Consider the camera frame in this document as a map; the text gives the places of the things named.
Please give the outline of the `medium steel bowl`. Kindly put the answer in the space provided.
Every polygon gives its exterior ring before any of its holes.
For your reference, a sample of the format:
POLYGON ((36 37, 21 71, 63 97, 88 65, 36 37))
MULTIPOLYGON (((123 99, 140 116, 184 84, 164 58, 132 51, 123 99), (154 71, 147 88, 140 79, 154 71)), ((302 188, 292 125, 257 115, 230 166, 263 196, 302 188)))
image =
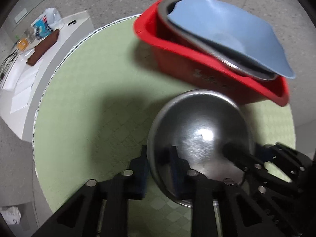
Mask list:
POLYGON ((171 180, 169 147, 190 168, 209 179, 233 179, 240 184, 243 172, 226 159, 226 143, 243 146, 254 153, 255 141, 250 126, 233 100, 210 90, 192 90, 170 100, 155 117, 147 139, 147 159, 151 175, 161 192, 173 202, 190 208, 189 199, 178 199, 171 180))

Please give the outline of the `blue plastic bowl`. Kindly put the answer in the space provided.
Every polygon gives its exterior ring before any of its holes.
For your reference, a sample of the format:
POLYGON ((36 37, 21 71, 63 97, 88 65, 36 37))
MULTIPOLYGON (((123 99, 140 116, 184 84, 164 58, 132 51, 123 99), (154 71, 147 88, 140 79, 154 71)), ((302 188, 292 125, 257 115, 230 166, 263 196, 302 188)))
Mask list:
POLYGON ((296 77, 271 25, 218 0, 181 0, 168 15, 171 23, 220 51, 288 79, 296 77))

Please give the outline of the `large steel bowl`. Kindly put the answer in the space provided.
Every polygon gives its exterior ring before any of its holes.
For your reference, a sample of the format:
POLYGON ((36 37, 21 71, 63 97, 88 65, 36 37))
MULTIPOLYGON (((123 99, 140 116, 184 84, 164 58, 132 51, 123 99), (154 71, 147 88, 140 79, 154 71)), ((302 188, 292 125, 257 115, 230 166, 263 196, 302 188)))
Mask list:
POLYGON ((161 20, 163 25, 171 32, 174 41, 178 41, 182 45, 186 45, 196 51, 217 59, 230 71, 234 71, 238 75, 249 76, 261 81, 272 81, 277 78, 276 73, 261 69, 249 60, 237 57, 236 54, 229 55, 226 51, 220 51, 208 41, 199 39, 171 23, 168 19, 168 15, 173 12, 176 3, 180 1, 181 0, 162 0, 157 6, 159 20, 161 20))

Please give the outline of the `round table green cloth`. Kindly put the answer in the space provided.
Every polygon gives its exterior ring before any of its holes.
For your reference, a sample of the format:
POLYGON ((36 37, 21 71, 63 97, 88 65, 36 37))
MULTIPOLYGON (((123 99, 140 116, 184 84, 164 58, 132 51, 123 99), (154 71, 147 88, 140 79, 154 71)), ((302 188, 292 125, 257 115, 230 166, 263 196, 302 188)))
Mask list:
MULTIPOLYGON (((159 72, 149 45, 133 32, 137 16, 92 32, 50 78, 33 128, 35 170, 52 212, 87 180, 127 169, 147 141, 159 110, 197 89, 159 72)), ((271 101, 242 108, 261 144, 296 146, 290 105, 271 101)), ((161 193, 151 176, 142 201, 129 202, 129 236, 190 236, 190 209, 161 193)))

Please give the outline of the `red plastic basin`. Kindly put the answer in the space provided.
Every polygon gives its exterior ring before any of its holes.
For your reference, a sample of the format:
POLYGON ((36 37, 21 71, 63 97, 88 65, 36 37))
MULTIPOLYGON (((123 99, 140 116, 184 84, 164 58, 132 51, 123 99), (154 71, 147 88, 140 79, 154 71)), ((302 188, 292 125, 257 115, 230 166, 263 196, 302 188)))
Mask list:
POLYGON ((261 81, 233 72, 172 32, 158 15, 158 5, 156 1, 145 10, 133 29, 140 40, 150 45, 161 72, 201 89, 218 91, 241 105, 264 100, 279 106, 288 104, 289 87, 284 77, 261 81))

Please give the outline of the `white papers on counter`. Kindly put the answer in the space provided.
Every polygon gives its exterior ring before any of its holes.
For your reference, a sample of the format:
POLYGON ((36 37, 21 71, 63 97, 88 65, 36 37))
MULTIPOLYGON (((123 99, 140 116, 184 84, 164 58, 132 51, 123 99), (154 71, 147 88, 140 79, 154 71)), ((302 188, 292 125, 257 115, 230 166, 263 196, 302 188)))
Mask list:
POLYGON ((37 62, 34 66, 28 66, 20 76, 12 97, 10 113, 14 113, 28 105, 32 86, 42 62, 37 62))

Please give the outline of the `white sink counter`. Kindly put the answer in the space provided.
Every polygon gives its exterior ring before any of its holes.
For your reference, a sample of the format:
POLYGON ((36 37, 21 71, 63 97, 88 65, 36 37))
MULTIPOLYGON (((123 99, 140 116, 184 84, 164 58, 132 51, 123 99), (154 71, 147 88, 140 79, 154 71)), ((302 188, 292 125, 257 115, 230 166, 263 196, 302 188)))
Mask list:
POLYGON ((1 118, 22 141, 32 141, 35 112, 55 69, 82 38, 94 31, 87 11, 67 16, 63 23, 56 43, 34 66, 26 61, 39 41, 17 57, 1 90, 1 118))

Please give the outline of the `brown cloth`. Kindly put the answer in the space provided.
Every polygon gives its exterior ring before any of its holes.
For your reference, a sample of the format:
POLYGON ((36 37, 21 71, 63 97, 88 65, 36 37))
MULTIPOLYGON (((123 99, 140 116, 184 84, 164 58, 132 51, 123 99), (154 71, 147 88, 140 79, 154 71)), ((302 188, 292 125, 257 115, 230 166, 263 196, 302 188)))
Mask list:
POLYGON ((34 66, 37 61, 57 42, 60 30, 54 30, 41 43, 34 48, 34 53, 27 60, 27 64, 34 66))

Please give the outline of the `orange object on counter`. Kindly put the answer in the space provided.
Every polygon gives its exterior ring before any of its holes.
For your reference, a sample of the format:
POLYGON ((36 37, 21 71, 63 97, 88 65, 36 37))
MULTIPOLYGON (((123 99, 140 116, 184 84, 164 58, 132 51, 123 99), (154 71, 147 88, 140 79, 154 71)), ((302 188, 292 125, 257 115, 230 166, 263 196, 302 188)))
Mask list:
POLYGON ((16 47, 19 51, 24 51, 27 48, 28 44, 29 40, 27 38, 21 38, 18 40, 16 47))

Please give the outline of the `plastic bag with items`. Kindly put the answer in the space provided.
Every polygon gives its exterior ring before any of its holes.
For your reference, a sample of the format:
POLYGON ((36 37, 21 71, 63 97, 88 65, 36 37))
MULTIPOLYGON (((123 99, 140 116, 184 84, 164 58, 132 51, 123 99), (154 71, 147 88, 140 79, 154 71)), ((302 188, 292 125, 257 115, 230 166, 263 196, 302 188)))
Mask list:
POLYGON ((63 19, 56 8, 47 8, 31 24, 34 30, 34 36, 41 40, 50 35, 53 31, 61 29, 64 26, 63 19))

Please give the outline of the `wall mirror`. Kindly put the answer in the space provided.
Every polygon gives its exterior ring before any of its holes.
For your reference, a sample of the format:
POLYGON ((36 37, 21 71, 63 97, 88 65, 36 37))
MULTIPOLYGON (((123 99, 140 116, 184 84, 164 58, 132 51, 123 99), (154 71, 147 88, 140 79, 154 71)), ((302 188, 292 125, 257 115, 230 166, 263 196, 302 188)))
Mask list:
POLYGON ((10 11, 5 23, 11 28, 15 28, 35 7, 44 0, 19 0, 10 11))

